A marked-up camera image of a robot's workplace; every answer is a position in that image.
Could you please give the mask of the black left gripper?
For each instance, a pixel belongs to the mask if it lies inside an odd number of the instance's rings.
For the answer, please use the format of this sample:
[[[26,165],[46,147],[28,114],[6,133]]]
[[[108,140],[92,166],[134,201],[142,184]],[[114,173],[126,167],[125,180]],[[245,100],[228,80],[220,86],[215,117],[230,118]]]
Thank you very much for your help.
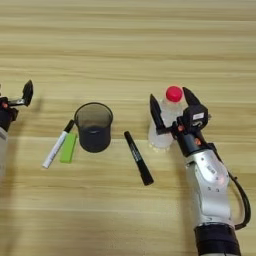
[[[18,116],[17,106],[29,106],[33,97],[33,83],[29,80],[23,88],[23,99],[9,100],[7,97],[0,97],[0,128],[9,130],[10,124]]]

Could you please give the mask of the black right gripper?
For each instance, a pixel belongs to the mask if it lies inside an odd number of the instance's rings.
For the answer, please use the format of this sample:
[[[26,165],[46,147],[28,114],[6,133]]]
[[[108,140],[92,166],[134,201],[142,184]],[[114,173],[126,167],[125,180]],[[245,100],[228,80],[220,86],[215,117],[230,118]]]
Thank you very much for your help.
[[[188,106],[200,105],[199,99],[186,87],[183,93]],[[161,108],[153,95],[150,95],[150,112],[156,126],[158,135],[170,134],[177,141],[184,157],[188,157],[197,152],[212,150],[212,144],[207,143],[200,130],[193,131],[183,120],[178,117],[171,126],[167,127],[161,117]]]

